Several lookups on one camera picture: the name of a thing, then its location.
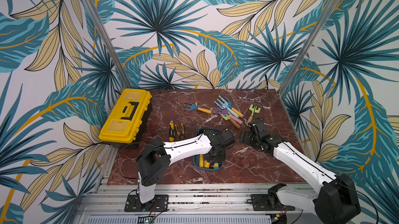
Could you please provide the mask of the green rake wooden handle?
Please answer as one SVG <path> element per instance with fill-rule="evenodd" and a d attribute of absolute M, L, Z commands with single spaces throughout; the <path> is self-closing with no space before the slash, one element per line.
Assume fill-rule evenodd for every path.
<path fill-rule="evenodd" d="M 248 126 L 250 122 L 252 122 L 254 115 L 260 113 L 261 108 L 257 108 L 255 105 L 251 104 L 249 107 L 251 114 L 249 115 L 248 119 L 246 120 L 246 125 Z"/>

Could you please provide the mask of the blue claw rake yellow handle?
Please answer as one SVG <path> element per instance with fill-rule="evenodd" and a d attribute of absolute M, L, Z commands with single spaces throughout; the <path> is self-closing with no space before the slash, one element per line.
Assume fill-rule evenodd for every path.
<path fill-rule="evenodd" d="M 183 110 L 189 110 L 189 111 L 198 110 L 198 111 L 201 111 L 201 112 L 207 113 L 207 114 L 212 113 L 212 111 L 209 109 L 201 108 L 201 107 L 198 107 L 196 104 L 192 104 L 192 103 L 188 103 L 188 102 L 185 102 L 183 106 L 184 106 Z"/>

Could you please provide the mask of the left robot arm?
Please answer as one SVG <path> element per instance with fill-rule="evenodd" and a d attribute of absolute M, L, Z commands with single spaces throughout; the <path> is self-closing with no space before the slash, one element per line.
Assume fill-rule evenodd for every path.
<path fill-rule="evenodd" d="M 195 155 L 203 156 L 211 166 L 225 162 L 226 149 L 235 143 L 230 130 L 217 132 L 205 129 L 200 135 L 177 142 L 162 142 L 155 139 L 147 144 L 136 158 L 138 170 L 137 195 L 145 205 L 155 198 L 155 186 L 163 179 L 169 166 Z"/>

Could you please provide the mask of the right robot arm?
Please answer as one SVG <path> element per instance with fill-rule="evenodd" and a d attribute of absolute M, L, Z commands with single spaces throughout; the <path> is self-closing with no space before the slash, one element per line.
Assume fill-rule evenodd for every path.
<path fill-rule="evenodd" d="M 281 136 L 271 135 L 262 119 L 255 119 L 248 126 L 249 129 L 241 133 L 242 144 L 280 160 L 312 187 L 311 191 L 301 191 L 279 183 L 266 195 L 252 195 L 250 200 L 254 205 L 265 204 L 276 211 L 288 206 L 299 208 L 316 215 L 325 224 L 346 224 L 361 213 L 350 177 L 338 176 L 321 167 Z"/>

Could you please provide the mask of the teal storage tray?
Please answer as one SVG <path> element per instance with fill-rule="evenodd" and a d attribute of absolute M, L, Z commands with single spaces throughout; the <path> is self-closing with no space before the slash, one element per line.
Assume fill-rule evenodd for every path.
<path fill-rule="evenodd" d="M 211 163 L 211 167 L 210 167 L 209 169 L 201 168 L 201 167 L 199 167 L 199 165 L 198 165 L 199 157 L 200 157 L 200 155 L 195 155 L 195 156 L 193 157 L 193 163 L 194 163 L 195 167 L 197 167 L 197 168 L 200 169 L 200 170 L 205 170 L 205 171 L 216 171 L 216 170 L 219 170 L 219 169 L 223 166 L 223 163 L 213 163 L 213 162 L 210 162 L 210 163 Z"/>

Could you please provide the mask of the purple small rake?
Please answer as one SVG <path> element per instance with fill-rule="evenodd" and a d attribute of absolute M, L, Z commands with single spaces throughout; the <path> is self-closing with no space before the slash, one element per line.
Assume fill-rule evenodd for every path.
<path fill-rule="evenodd" d="M 219 114 L 222 117 L 222 119 L 230 121 L 237 129 L 241 128 L 242 121 L 239 118 L 235 117 L 230 112 L 228 112 L 227 109 L 222 109 L 222 110 L 218 109 L 216 110 L 216 114 Z"/>

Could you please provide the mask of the yellow plastic toolbox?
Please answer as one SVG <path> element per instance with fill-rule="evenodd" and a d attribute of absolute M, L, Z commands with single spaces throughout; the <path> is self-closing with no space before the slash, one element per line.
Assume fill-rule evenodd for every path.
<path fill-rule="evenodd" d="M 152 110 L 149 91 L 125 89 L 103 125 L 99 138 L 117 146 L 139 143 Z"/>

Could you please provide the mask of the yellow handled pliers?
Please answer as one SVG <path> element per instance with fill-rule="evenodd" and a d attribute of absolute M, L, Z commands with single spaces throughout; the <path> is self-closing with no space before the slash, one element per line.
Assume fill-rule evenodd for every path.
<path fill-rule="evenodd" d="M 185 126 L 182 123 L 180 124 L 180 126 L 175 125 L 175 132 L 176 136 L 178 136 L 180 140 L 183 140 L 185 138 Z"/>

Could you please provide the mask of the aluminium rail frame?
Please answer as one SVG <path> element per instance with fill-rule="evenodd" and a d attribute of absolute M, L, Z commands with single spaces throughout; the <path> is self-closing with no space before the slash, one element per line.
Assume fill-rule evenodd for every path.
<path fill-rule="evenodd" d="M 266 184 L 180 184 L 157 185 L 157 195 L 168 195 L 166 216 L 204 214 L 210 215 L 264 215 L 256 212 L 246 201 L 253 194 L 266 194 L 273 183 Z M 75 224 L 86 224 L 91 216 L 128 216 L 124 211 L 129 193 L 136 185 L 101 184 L 97 191 L 87 194 L 79 207 Z"/>

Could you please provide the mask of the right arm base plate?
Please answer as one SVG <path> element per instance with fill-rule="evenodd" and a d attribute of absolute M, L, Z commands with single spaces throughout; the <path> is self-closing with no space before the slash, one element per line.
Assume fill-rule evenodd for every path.
<path fill-rule="evenodd" d="M 254 194 L 246 200 L 247 204 L 252 205 L 254 211 L 294 211 L 295 207 L 283 205 L 276 196 L 270 194 Z"/>

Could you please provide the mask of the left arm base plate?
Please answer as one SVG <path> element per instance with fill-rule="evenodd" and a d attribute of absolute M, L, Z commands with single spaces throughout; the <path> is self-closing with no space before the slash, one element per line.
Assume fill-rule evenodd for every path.
<path fill-rule="evenodd" d="M 124 212 L 162 212 L 168 209 L 169 195 L 155 195 L 153 200 L 141 203 L 138 195 L 128 195 Z"/>

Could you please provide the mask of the left aluminium corner post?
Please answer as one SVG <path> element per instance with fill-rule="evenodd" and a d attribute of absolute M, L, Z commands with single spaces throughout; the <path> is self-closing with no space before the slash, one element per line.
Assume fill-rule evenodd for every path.
<path fill-rule="evenodd" d="M 82 0 L 82 2 L 87 9 L 88 14 L 91 17 L 91 20 L 93 21 L 94 27 L 97 29 L 99 37 L 103 41 L 103 44 L 105 45 L 105 48 L 108 51 L 110 58 L 116 67 L 116 70 L 119 72 L 123 86 L 125 88 L 132 88 L 132 85 L 130 84 L 130 80 L 128 79 L 128 77 L 123 69 L 123 66 L 118 57 L 118 54 L 111 42 L 111 39 L 109 38 L 106 28 L 105 28 L 105 26 L 102 22 L 102 19 L 97 11 L 95 3 L 92 0 Z"/>

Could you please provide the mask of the aluminium corner post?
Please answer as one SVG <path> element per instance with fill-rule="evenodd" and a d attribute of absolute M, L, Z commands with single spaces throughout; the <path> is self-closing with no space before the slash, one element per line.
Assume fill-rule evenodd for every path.
<path fill-rule="evenodd" d="M 108 51 L 110 58 L 116 67 L 116 70 L 119 72 L 123 86 L 125 88 L 132 88 L 132 85 L 130 84 L 130 80 L 128 79 L 128 77 L 123 69 L 123 66 L 118 57 L 118 54 L 111 42 L 111 39 L 109 38 L 106 28 L 105 28 L 105 26 L 102 22 L 102 19 L 97 11 L 95 3 L 92 0 L 82 0 L 82 2 L 87 9 L 88 14 L 91 17 L 91 20 L 93 21 L 94 27 L 97 29 L 99 37 L 103 41 L 103 44 L 105 45 L 105 48 Z"/>
<path fill-rule="evenodd" d="M 305 55 L 307 54 L 308 50 L 310 49 L 310 47 L 313 44 L 316 37 L 318 36 L 319 32 L 322 30 L 322 28 L 326 24 L 327 20 L 331 16 L 331 14 L 334 12 L 334 10 L 335 10 L 336 6 L 339 4 L 339 2 L 340 2 L 340 0 L 329 0 L 327 2 L 326 8 L 321 12 L 321 15 L 320 15 L 318 21 L 315 23 L 315 26 L 310 31 L 310 34 L 309 34 L 306 42 L 304 43 L 303 47 L 301 48 L 296 60 L 292 63 L 290 70 L 286 74 L 283 83 L 281 84 L 279 90 L 277 91 L 279 96 L 282 96 L 287 91 L 289 83 L 295 76 L 297 70 L 299 69 L 299 66 L 301 65 L 302 61 L 305 58 Z"/>

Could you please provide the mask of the right aluminium corner post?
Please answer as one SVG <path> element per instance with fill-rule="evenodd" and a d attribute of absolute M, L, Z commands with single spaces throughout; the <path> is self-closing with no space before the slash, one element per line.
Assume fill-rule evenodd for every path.
<path fill-rule="evenodd" d="M 336 6 L 339 4 L 339 2 L 340 2 L 340 0 L 329 0 L 327 2 L 326 8 L 321 12 L 321 15 L 320 15 L 318 21 L 315 23 L 315 26 L 310 31 L 310 34 L 309 34 L 306 42 L 304 43 L 303 47 L 301 48 L 296 60 L 292 63 L 290 70 L 286 74 L 283 83 L 281 84 L 279 90 L 277 91 L 279 96 L 282 96 L 287 91 L 289 83 L 295 76 L 297 70 L 299 69 L 299 66 L 301 65 L 302 61 L 305 58 L 305 55 L 307 54 L 308 50 L 310 49 L 310 47 L 313 44 L 316 37 L 318 36 L 319 32 L 322 30 L 322 28 L 326 24 L 327 20 L 331 16 L 331 14 L 334 12 L 334 10 L 335 10 Z"/>

